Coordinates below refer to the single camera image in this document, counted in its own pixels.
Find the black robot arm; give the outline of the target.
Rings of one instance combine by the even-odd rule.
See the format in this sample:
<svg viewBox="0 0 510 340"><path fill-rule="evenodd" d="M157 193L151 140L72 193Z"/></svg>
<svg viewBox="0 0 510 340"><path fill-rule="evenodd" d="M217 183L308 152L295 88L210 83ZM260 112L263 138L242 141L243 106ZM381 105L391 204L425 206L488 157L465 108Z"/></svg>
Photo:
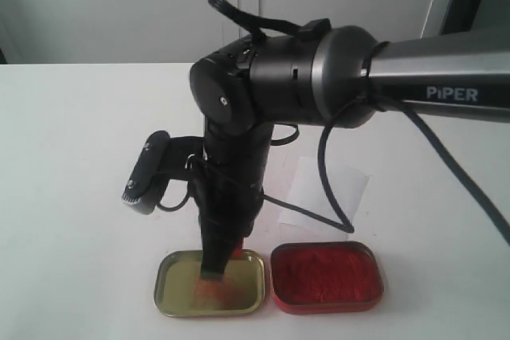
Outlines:
<svg viewBox="0 0 510 340"><path fill-rule="evenodd" d="M390 43L357 26L313 41L245 37L190 69L190 89L205 118L203 152L190 158L202 236L201 276L221 279L266 201L262 181L277 124L322 127L317 162L337 220L354 228L325 168L328 137L356 128L376 111L401 111L426 137L503 238L509 224L461 168L424 115L506 122L509 31L486 29Z"/></svg>

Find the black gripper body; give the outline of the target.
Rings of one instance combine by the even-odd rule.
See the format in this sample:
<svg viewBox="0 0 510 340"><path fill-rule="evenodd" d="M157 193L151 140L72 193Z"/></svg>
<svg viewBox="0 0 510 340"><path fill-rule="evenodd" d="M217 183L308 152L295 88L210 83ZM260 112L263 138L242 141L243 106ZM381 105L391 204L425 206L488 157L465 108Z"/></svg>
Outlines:
<svg viewBox="0 0 510 340"><path fill-rule="evenodd" d="M229 135L205 121L202 162L193 161L202 243L238 244L259 214L273 125Z"/></svg>

